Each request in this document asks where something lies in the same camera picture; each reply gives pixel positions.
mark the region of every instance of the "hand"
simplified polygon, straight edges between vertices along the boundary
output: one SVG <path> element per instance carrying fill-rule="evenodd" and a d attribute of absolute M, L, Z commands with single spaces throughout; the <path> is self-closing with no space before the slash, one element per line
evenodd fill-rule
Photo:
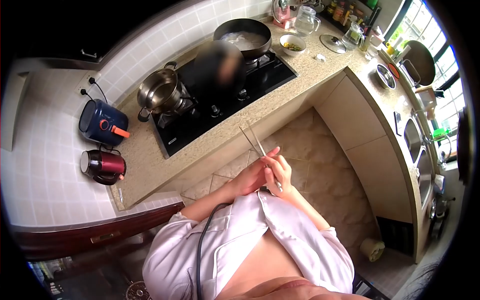
<path fill-rule="evenodd" d="M 263 156 L 261 158 L 261 161 L 271 167 L 264 169 L 267 187 L 270 192 L 282 199 L 287 198 L 294 190 L 292 184 L 290 183 L 290 179 L 292 177 L 292 168 L 290 167 L 290 165 L 281 155 L 274 157 Z M 282 192 L 280 192 L 277 185 L 275 184 L 274 175 L 276 179 L 282 184 Z"/>
<path fill-rule="evenodd" d="M 276 147 L 268 152 L 266 157 L 275 156 L 279 151 L 280 147 Z M 235 196 L 248 195 L 264 185 L 267 182 L 264 167 L 265 163 L 257 159 L 230 181 L 228 184 L 234 189 Z"/>

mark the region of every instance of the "black stovetop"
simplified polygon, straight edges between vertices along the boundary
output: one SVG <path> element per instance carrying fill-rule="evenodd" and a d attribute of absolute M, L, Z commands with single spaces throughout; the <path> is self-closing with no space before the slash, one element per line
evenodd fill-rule
<path fill-rule="evenodd" d="M 195 90 L 193 60 L 181 66 L 177 73 L 190 95 L 195 98 L 193 92 Z M 255 70 L 247 72 L 242 90 L 246 91 L 245 94 L 219 101 L 219 103 L 199 100 L 193 109 L 183 113 L 165 128 L 157 126 L 159 116 L 153 116 L 150 119 L 158 132 L 157 139 L 163 155 L 165 158 L 169 158 L 226 118 L 297 76 L 290 66 L 273 52 L 269 52 L 267 56 L 263 56 L 260 68 L 256 67 Z M 215 106 L 219 112 L 215 114 L 215 108 L 212 108 L 212 106 Z"/>

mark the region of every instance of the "yellow cup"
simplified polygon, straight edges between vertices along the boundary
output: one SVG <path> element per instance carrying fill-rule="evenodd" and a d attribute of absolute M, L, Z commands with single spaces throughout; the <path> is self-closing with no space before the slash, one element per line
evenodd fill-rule
<path fill-rule="evenodd" d="M 385 46 L 387 46 L 386 52 L 388 55 L 392 55 L 395 52 L 395 49 L 392 47 L 392 45 L 389 42 L 387 42 Z"/>

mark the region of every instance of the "blue air fryer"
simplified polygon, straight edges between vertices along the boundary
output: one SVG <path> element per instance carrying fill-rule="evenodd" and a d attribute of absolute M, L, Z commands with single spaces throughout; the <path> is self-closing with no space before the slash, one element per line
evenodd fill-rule
<path fill-rule="evenodd" d="M 100 99 L 85 104 L 78 122 L 85 138 L 110 146 L 118 146 L 124 137 L 130 136 L 127 128 L 127 116 Z"/>

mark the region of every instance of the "granite countertop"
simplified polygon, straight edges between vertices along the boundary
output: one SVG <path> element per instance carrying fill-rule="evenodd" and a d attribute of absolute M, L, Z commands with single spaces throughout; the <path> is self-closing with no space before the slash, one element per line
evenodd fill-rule
<path fill-rule="evenodd" d="M 397 156 L 400 158 L 399 161 L 401 161 L 404 175 L 406 179 L 411 179 L 412 185 L 407 184 L 407 186 L 411 202 L 415 202 L 412 206 L 412 213 L 416 212 L 414 216 L 418 216 L 421 212 L 421 206 L 415 168 L 403 137 L 396 136 L 394 133 L 393 111 L 399 112 L 402 119 L 406 120 L 412 109 L 403 87 L 397 84 L 395 90 L 386 90 L 381 88 L 377 82 L 372 81 L 369 73 L 378 61 L 376 59 L 366 60 L 365 54 L 360 50 L 348 51 L 340 55 L 325 48 L 319 40 L 321 34 L 327 33 L 337 37 L 343 35 L 328 21 L 322 20 L 318 31 L 306 38 L 308 49 L 298 57 L 287 56 L 280 48 L 279 39 L 287 32 L 271 24 L 271 22 L 265 22 L 265 24 L 272 32 L 272 49 L 299 74 L 299 77 L 235 113 L 169 159 L 163 157 L 151 124 L 141 123 L 137 120 L 137 114 L 140 110 L 136 102 L 137 90 L 135 89 L 119 105 L 119 109 L 130 120 L 129 132 L 131 136 L 118 147 L 127 163 L 127 174 L 124 180 L 111 186 L 118 210 L 129 209 L 145 200 L 160 187 L 175 179 L 183 170 L 192 166 L 197 160 L 221 148 L 225 141 L 239 133 L 238 126 L 245 127 L 247 121 L 255 124 L 294 97 L 343 70 L 372 106 L 392 141 Z M 326 57 L 326 62 L 314 59 L 318 53 Z M 191 50 L 179 56 L 177 62 L 182 65 L 193 59 L 195 55 L 196 50 Z M 386 64 L 380 58 L 377 59 L 379 62 Z M 123 202 L 120 201 L 119 188 L 121 188 Z M 413 219 L 414 225 L 416 225 L 417 220 L 415 217 Z"/>

